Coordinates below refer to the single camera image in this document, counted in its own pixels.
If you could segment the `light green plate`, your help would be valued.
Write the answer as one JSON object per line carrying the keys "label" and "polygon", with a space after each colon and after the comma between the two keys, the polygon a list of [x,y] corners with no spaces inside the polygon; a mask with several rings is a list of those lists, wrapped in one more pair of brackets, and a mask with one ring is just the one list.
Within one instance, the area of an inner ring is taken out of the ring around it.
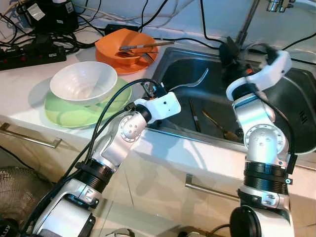
{"label": "light green plate", "polygon": [[[129,86],[120,93],[105,113],[103,121],[122,110],[128,103],[132,94]],[[45,117],[52,123],[64,128],[81,128],[95,124],[100,117],[110,97],[95,105],[81,106],[71,104],[48,92],[44,100]]]}

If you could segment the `metal faucet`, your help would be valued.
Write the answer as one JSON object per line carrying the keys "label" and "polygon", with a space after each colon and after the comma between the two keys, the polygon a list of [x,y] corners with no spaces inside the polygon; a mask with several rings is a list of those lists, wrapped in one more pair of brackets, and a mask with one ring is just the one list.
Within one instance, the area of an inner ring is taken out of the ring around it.
{"label": "metal faucet", "polygon": [[[293,3],[296,2],[296,0],[268,0],[269,4],[266,7],[266,10],[269,12],[278,12],[278,13],[284,13],[287,8],[293,7]],[[254,18],[255,12],[257,11],[257,7],[259,6],[260,0],[253,0],[253,3],[249,9],[249,12],[246,15],[246,18],[244,20],[243,26],[238,32],[236,40],[233,40],[232,38],[228,37],[227,41],[225,43],[234,43],[240,46],[243,45],[245,42],[245,39],[247,38],[248,29],[250,27],[251,21]],[[223,44],[220,45],[219,52],[223,52]]]}

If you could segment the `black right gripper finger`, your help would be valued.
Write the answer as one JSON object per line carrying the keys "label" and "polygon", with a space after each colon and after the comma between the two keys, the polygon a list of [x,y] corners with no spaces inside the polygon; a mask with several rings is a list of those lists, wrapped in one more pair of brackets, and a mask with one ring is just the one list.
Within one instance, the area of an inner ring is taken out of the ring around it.
{"label": "black right gripper finger", "polygon": [[223,60],[224,71],[226,73],[244,73],[246,72],[246,66],[242,61],[235,58]]}
{"label": "black right gripper finger", "polygon": [[223,44],[223,60],[242,60],[240,46],[234,43]]}

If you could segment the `small black power adapter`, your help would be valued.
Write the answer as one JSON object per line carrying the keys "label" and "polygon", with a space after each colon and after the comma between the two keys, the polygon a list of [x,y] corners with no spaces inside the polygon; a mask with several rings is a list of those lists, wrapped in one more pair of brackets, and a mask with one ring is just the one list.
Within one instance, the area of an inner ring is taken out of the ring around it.
{"label": "small black power adapter", "polygon": [[139,26],[132,26],[132,25],[120,25],[120,24],[108,24],[104,27],[104,34],[108,35],[120,29],[127,29],[132,31],[138,31]]}

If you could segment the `black power strip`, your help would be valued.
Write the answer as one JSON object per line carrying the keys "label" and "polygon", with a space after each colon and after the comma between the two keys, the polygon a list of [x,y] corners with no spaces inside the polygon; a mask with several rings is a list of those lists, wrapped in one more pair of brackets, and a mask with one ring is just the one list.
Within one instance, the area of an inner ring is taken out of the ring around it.
{"label": "black power strip", "polygon": [[31,43],[0,49],[0,71],[66,61],[63,46],[51,42]]}

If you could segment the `silver robot right leg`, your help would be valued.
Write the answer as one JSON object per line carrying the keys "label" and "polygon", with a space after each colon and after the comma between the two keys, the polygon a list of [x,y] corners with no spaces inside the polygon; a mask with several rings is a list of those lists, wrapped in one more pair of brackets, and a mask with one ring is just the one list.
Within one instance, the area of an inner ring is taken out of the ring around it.
{"label": "silver robot right leg", "polygon": [[221,237],[212,234],[210,231],[204,231],[199,229],[181,229],[178,231],[177,237]]}

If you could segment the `orange plate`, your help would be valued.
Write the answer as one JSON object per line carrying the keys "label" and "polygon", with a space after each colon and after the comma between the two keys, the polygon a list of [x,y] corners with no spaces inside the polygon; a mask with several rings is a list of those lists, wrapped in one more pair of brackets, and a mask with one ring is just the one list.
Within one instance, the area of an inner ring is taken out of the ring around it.
{"label": "orange plate", "polygon": [[118,75],[130,75],[132,73],[145,70],[150,66],[140,57],[140,54],[149,52],[154,60],[156,60],[159,47],[133,49],[133,52],[135,52],[136,57],[123,57],[121,59],[115,59],[113,57],[106,56],[97,50],[95,52],[95,59],[99,62],[106,63],[106,65],[112,66]]}

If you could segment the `stainless steel sink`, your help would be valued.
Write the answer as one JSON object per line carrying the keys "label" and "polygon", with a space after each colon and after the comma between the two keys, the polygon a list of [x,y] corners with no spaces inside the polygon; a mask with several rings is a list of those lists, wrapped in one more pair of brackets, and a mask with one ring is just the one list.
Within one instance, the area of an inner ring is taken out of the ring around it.
{"label": "stainless steel sink", "polygon": [[[162,82],[165,89],[195,82],[208,68],[208,75],[195,87],[181,87],[174,91],[181,104],[181,112],[149,126],[151,131],[177,136],[204,144],[217,145],[233,151],[246,151],[242,142],[223,138],[223,133],[206,118],[202,109],[224,129],[241,135],[232,104],[226,97],[229,85],[220,57],[177,47],[165,49],[151,79]],[[298,133],[296,151],[311,152],[316,147],[316,79],[307,70],[292,68],[273,87],[265,90],[267,99],[289,119]]]}

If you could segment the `black charger box white label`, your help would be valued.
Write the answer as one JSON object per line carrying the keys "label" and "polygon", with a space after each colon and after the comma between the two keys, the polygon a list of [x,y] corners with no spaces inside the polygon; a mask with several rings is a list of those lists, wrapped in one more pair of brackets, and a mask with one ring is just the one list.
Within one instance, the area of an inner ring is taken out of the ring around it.
{"label": "black charger box white label", "polygon": [[35,33],[72,33],[79,27],[72,0],[25,0],[22,9]]}

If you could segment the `orange bowl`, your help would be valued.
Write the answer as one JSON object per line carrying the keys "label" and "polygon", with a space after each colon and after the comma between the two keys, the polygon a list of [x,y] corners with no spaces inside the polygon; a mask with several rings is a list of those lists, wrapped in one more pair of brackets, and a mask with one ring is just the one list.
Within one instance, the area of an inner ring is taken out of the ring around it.
{"label": "orange bowl", "polygon": [[133,65],[141,61],[141,56],[120,57],[117,55],[122,46],[152,44],[156,41],[149,35],[128,29],[119,29],[99,39],[96,43],[97,52],[109,61],[120,65]]}

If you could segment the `steel table knife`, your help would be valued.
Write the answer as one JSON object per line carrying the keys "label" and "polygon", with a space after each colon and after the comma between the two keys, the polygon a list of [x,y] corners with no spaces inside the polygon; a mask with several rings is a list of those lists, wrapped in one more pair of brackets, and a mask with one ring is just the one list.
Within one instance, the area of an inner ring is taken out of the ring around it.
{"label": "steel table knife", "polygon": [[163,46],[163,45],[171,45],[174,44],[174,41],[161,41],[158,43],[151,43],[151,44],[142,44],[142,45],[133,45],[133,46],[121,46],[119,48],[119,51],[125,51],[125,50],[132,50],[132,49],[143,49],[147,47],[155,47],[155,46]]}

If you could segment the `white bowl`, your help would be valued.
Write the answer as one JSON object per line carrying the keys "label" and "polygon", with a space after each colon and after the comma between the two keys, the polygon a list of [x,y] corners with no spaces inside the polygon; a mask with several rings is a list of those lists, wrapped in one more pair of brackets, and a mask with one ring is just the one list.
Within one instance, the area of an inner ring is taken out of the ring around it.
{"label": "white bowl", "polygon": [[115,69],[98,61],[83,61],[59,70],[50,80],[50,91],[66,102],[95,105],[113,95],[118,81]]}

